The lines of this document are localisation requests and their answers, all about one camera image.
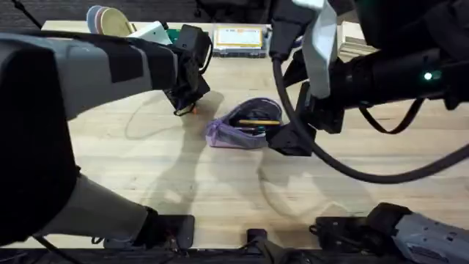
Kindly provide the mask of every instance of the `stack of plates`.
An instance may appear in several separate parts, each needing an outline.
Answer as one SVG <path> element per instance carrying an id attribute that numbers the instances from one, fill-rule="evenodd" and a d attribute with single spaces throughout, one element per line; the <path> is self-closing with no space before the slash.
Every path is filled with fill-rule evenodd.
<path id="1" fill-rule="evenodd" d="M 360 24 L 346 21 L 337 27 L 337 47 L 339 57 L 344 62 L 348 62 L 357 56 L 371 54 L 377 50 L 366 44 Z"/>
<path id="2" fill-rule="evenodd" d="M 86 14 L 88 29 L 94 34 L 127 37 L 134 32 L 129 20 L 119 10 L 95 5 Z"/>

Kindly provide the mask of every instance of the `wooden tabletop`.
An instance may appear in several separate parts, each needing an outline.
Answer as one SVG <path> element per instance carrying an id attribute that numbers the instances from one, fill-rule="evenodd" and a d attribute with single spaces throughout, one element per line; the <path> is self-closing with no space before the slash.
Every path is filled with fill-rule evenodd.
<path id="1" fill-rule="evenodd" d="M 48 21 L 44 29 L 87 32 L 83 21 Z M 197 248 L 242 245 L 249 228 L 266 229 L 269 239 L 283 246 L 317 247 L 308 232 L 316 217 L 366 216 L 379 202 L 408 206 L 469 229 L 468 162 L 424 180 L 380 186 L 348 178 L 314 156 L 208 147 L 204 128 L 210 120 L 249 98 L 278 100 L 278 95 L 269 59 L 214 58 L 204 77 L 212 91 L 199 101 L 197 115 L 175 117 L 165 95 L 154 91 L 99 106 L 69 122 L 82 172 L 162 214 L 193 214 Z M 298 90 L 289 88 L 293 100 Z M 372 113 L 391 128 L 409 105 L 388 104 Z M 435 101 L 426 102 L 416 121 L 398 136 L 374 131 L 352 110 L 341 134 L 320 132 L 317 142 L 356 169 L 392 173 L 428 164 L 461 147 L 469 140 L 468 130 L 467 106 L 450 112 Z M 92 247 L 89 238 L 50 239 L 60 247 Z M 28 241 L 14 246 L 38 245 Z"/>

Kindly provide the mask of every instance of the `green light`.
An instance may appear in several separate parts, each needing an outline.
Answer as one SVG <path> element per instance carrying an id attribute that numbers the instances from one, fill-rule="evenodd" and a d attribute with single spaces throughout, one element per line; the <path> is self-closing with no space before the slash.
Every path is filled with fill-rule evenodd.
<path id="1" fill-rule="evenodd" d="M 424 79 L 427 81 L 430 81 L 433 78 L 433 74 L 431 73 L 425 73 L 424 74 Z"/>

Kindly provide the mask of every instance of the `plate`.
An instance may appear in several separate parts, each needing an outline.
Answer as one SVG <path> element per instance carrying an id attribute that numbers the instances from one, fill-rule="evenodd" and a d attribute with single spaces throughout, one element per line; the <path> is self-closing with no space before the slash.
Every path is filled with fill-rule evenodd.
<path id="1" fill-rule="evenodd" d="M 86 13 L 86 24 L 88 25 L 89 31 L 93 34 L 97 34 L 95 16 L 100 8 L 101 6 L 98 5 L 92 6 Z"/>
<path id="2" fill-rule="evenodd" d="M 122 12 L 115 8 L 104 10 L 100 19 L 100 27 L 105 35 L 127 37 L 132 34 L 132 30 L 129 27 L 129 20 Z"/>
<path id="3" fill-rule="evenodd" d="M 96 25 L 96 32 L 98 34 L 103 33 L 103 27 L 101 26 L 101 16 L 103 15 L 103 12 L 107 10 L 109 7 L 101 7 L 97 12 L 95 16 L 95 25 Z"/>

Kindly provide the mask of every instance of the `pencil case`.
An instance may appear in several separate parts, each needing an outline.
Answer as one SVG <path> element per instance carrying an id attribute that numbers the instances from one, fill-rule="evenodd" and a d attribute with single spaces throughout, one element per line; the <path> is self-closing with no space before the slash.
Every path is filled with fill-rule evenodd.
<path id="1" fill-rule="evenodd" d="M 255 111 L 262 113 L 270 120 L 276 120 L 281 123 L 281 107 L 269 98 L 253 98 L 241 103 L 235 109 L 223 117 L 209 122 L 206 129 L 205 139 L 211 147 L 230 147 L 246 150 L 257 149 L 267 146 L 265 133 L 262 135 L 251 135 L 242 132 L 232 125 L 230 120 L 236 116 L 249 114 Z"/>

